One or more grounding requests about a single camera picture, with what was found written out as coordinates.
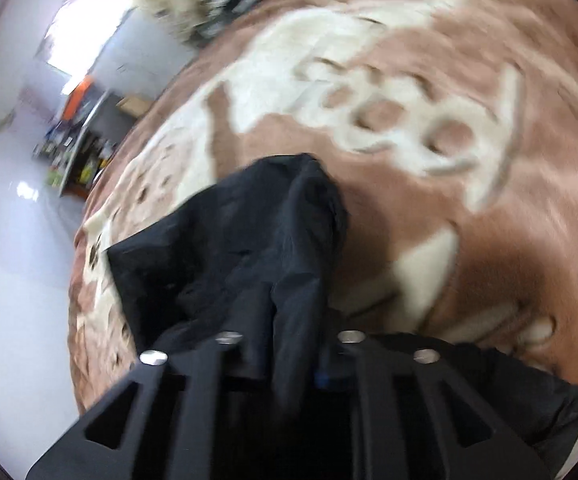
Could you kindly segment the dark cluttered shelf unit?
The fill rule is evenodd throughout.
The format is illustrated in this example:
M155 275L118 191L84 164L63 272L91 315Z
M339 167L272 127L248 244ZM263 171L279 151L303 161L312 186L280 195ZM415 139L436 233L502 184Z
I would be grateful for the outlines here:
M87 75L70 88L58 120L34 147L49 162L47 183L60 195L86 198L135 125L124 98Z

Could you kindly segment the black puffer jacket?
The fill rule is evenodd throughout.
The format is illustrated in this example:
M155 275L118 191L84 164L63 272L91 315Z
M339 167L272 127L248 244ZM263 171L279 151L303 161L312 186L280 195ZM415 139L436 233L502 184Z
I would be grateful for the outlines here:
M310 155L256 162L194 196L106 258L138 352L244 336L224 362L209 479L322 479L318 374L342 332L327 311L347 225ZM578 387L495 349L411 334L385 348L437 351L554 478L578 436Z

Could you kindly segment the brown cream plush blanket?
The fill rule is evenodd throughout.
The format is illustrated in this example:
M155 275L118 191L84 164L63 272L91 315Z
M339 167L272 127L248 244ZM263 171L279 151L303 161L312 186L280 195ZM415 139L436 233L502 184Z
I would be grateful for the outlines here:
M70 287L87 410L135 354L104 251L220 178L310 153L350 229L331 304L578 385L578 0L263 0L126 136ZM560 478L578 468L578 438Z

